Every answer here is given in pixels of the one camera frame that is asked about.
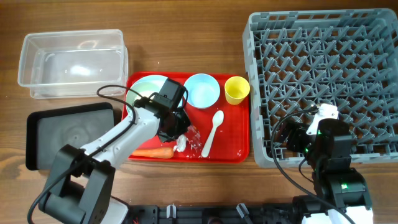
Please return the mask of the light green bowl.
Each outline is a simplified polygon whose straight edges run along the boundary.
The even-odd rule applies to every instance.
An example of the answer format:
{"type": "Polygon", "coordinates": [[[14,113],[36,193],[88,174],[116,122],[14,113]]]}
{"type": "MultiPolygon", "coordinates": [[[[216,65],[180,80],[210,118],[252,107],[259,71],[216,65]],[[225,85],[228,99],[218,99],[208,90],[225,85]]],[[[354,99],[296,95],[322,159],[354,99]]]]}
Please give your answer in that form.
{"type": "Polygon", "coordinates": [[[132,105],[136,100],[139,100],[141,96],[149,97],[154,92],[159,92],[162,88],[162,83],[158,81],[151,82],[139,82],[133,84],[126,95],[126,103],[132,105]]]}

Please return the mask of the light blue plate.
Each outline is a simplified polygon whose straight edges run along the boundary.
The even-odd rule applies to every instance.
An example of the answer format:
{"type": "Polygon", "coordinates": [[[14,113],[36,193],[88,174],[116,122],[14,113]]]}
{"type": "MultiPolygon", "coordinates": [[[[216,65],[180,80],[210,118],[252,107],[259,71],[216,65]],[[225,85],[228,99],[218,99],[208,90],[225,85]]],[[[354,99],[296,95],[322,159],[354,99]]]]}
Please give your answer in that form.
{"type": "Polygon", "coordinates": [[[134,108],[145,108],[154,114],[184,110],[186,88],[163,75],[149,75],[135,81],[127,91],[126,103],[134,108]]]}

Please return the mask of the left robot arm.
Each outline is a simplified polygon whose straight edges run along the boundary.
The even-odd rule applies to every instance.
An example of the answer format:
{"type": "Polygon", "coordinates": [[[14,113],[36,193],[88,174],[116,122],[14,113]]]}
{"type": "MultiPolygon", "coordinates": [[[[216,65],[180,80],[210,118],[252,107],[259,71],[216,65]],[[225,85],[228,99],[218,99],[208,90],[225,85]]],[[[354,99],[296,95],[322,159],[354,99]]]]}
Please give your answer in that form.
{"type": "Polygon", "coordinates": [[[128,208],[111,197],[115,172],[153,137],[170,142],[187,132],[190,120],[179,103],[163,96],[143,97],[98,139],[79,149],[63,146],[30,209],[39,208],[62,223],[122,223],[128,208]]]}

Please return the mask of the black tray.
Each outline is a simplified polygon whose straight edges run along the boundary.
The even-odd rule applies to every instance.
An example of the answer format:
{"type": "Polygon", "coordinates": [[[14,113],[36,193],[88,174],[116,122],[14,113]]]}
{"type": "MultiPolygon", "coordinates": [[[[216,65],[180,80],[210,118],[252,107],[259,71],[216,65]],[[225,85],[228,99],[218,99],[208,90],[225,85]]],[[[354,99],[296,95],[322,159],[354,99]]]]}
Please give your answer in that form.
{"type": "Polygon", "coordinates": [[[33,112],[27,117],[25,166],[49,170],[63,146],[90,143],[120,120],[121,110],[107,102],[33,112]]]}

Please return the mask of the white plastic spoon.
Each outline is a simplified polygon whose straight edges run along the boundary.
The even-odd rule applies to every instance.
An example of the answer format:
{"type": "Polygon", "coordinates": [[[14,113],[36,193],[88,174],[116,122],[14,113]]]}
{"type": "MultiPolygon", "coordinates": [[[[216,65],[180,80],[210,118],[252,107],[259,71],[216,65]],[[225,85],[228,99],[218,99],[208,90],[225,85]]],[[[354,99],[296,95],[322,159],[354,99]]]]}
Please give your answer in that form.
{"type": "Polygon", "coordinates": [[[211,131],[210,131],[210,134],[209,134],[209,136],[208,136],[208,138],[207,138],[207,140],[206,140],[206,143],[205,143],[205,145],[203,146],[203,149],[202,149],[202,151],[201,151],[201,156],[202,156],[202,157],[208,157],[208,156],[209,156],[209,153],[210,153],[210,150],[211,150],[211,145],[212,145],[212,143],[213,143],[216,130],[217,130],[217,128],[223,123],[223,120],[224,120],[224,113],[223,113],[223,111],[221,111],[221,110],[217,111],[217,112],[214,114],[213,118],[212,118],[212,124],[213,124],[213,126],[212,126],[212,129],[211,129],[211,131]]]}

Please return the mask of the orange carrot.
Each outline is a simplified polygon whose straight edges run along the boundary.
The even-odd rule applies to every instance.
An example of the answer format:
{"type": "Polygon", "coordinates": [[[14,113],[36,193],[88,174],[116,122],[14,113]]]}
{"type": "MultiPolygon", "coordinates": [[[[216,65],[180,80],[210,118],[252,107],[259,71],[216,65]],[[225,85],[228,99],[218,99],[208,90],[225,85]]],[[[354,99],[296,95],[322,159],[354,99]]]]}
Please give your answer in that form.
{"type": "Polygon", "coordinates": [[[170,159],[174,156],[174,150],[171,147],[160,147],[156,149],[138,149],[131,157],[146,157],[155,159],[170,159]]]}

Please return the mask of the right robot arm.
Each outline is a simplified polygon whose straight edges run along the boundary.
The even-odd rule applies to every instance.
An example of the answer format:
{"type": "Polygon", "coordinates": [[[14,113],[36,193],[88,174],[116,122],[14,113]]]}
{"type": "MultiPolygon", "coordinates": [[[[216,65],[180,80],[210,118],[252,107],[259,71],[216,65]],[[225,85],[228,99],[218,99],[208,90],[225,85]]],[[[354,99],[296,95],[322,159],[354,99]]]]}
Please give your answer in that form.
{"type": "Polygon", "coordinates": [[[288,119],[275,134],[277,142],[304,155],[312,169],[314,193],[294,197],[296,223],[371,223],[372,201],[364,177],[351,167],[353,138],[349,126],[327,118],[314,130],[288,119]]]}

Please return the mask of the grey dishwasher rack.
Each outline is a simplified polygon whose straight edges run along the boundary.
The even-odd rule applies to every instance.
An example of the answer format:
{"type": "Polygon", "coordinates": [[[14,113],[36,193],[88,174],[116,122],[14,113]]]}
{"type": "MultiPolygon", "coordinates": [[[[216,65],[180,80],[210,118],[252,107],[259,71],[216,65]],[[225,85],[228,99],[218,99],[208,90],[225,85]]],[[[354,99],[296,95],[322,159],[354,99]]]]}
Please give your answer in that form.
{"type": "Polygon", "coordinates": [[[271,132],[282,117],[335,105],[349,125],[356,163],[397,161],[397,15],[391,9],[255,12],[243,32],[251,86],[251,133],[260,167],[303,159],[271,132]]]}

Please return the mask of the red snack wrapper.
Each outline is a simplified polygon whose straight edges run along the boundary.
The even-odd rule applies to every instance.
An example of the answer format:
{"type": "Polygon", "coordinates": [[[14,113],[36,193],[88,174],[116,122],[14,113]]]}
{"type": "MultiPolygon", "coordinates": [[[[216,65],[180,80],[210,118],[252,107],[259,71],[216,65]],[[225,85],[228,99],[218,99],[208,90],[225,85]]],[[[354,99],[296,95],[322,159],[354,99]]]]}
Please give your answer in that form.
{"type": "Polygon", "coordinates": [[[202,142],[199,130],[194,126],[190,125],[185,133],[187,141],[190,144],[191,150],[195,152],[201,151],[202,142]]]}

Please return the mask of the yellow plastic cup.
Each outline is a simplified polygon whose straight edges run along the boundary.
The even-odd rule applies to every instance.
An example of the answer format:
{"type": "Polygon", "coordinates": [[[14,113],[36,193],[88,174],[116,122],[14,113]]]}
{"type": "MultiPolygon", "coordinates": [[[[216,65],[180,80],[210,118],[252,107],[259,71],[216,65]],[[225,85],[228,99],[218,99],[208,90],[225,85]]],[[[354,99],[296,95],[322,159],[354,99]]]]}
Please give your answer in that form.
{"type": "Polygon", "coordinates": [[[249,82],[243,77],[235,76],[227,79],[224,84],[226,101],[231,105],[240,104],[248,96],[250,88],[249,82]]]}

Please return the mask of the clear plastic bin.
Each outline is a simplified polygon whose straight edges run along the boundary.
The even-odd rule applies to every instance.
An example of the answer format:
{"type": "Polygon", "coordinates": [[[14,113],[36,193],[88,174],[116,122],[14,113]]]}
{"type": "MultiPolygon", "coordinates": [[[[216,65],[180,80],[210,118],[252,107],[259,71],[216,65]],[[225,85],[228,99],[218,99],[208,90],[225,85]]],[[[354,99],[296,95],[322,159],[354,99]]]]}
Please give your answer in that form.
{"type": "Polygon", "coordinates": [[[119,29],[41,32],[24,38],[17,82],[36,99],[92,97],[105,85],[118,96],[128,73],[119,29]]]}

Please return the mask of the light blue bowl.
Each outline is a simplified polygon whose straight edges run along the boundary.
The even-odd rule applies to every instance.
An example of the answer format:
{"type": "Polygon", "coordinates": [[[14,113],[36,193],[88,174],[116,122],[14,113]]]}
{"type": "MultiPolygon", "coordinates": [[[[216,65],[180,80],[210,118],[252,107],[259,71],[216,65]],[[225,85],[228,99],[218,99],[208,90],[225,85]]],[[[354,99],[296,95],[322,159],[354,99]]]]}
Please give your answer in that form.
{"type": "Polygon", "coordinates": [[[209,108],[220,97],[220,84],[209,74],[197,73],[190,76],[184,87],[188,90],[187,103],[194,108],[209,108]]]}

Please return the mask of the white tissue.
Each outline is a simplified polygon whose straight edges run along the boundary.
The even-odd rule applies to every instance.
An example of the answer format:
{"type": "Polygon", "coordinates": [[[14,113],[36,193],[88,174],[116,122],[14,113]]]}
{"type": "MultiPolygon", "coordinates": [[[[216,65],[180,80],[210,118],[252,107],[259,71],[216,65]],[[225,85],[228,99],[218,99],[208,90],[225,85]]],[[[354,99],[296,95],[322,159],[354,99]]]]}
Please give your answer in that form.
{"type": "Polygon", "coordinates": [[[174,146],[174,152],[183,152],[186,149],[187,137],[183,134],[178,137],[177,143],[174,146]]]}

